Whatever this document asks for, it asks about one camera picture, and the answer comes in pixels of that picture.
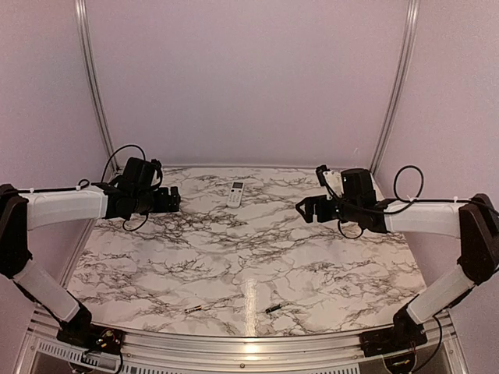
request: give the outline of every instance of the white marble tabletop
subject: white marble tabletop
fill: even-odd
[[[246,183],[237,209],[225,205],[233,181]],[[180,213],[151,215],[133,233],[121,220],[99,221],[90,236],[69,291],[96,323],[216,336],[327,333],[390,323],[424,288],[401,235],[348,240],[336,222],[303,221],[295,204],[324,194],[313,170],[167,169],[164,184],[179,187]]]

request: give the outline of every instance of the lavender backdrop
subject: lavender backdrop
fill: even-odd
[[[6,2],[0,10],[0,184],[75,185],[105,162],[74,19],[66,0]],[[30,234],[36,261],[59,278],[83,223]],[[11,373],[33,304],[0,277],[0,372]]]
[[[166,164],[368,166],[407,5],[88,2],[112,138]]]
[[[416,46],[397,121],[378,175],[391,192],[404,164],[425,172],[425,196],[486,192],[499,206],[499,2],[422,2]],[[412,176],[405,185],[417,184]],[[414,188],[407,188],[414,194]],[[427,283],[453,266],[457,241],[407,235]],[[499,277],[452,313],[472,374],[497,372]]]

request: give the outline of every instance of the black mounting bracket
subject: black mounting bracket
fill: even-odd
[[[336,207],[337,203],[334,200],[327,199],[326,195],[306,197],[295,205],[298,213],[308,224],[313,222],[314,215],[317,215],[317,222],[319,223],[338,219]]]
[[[57,340],[87,349],[89,352],[103,352],[119,355],[125,333],[123,330],[90,324],[84,337],[68,330],[59,330]]]
[[[393,327],[360,334],[360,347],[366,357],[386,355],[428,342],[423,325],[416,325],[407,313],[408,305],[409,303],[395,313]]]

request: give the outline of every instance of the small cylindrical object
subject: small cylindrical object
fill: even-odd
[[[203,307],[201,305],[198,305],[198,306],[195,306],[194,308],[188,308],[188,309],[185,309],[184,312],[185,314],[190,314],[192,312],[196,312],[198,310],[202,310]]]
[[[265,312],[268,314],[268,313],[272,313],[276,310],[279,310],[280,308],[282,308],[282,305],[281,304],[277,304],[277,305],[274,305],[274,306],[271,306],[270,308],[267,308],[265,309]]]

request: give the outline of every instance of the white remote control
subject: white remote control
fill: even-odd
[[[234,182],[230,192],[228,193],[227,206],[229,208],[239,208],[242,199],[242,190],[244,189],[244,183]]]

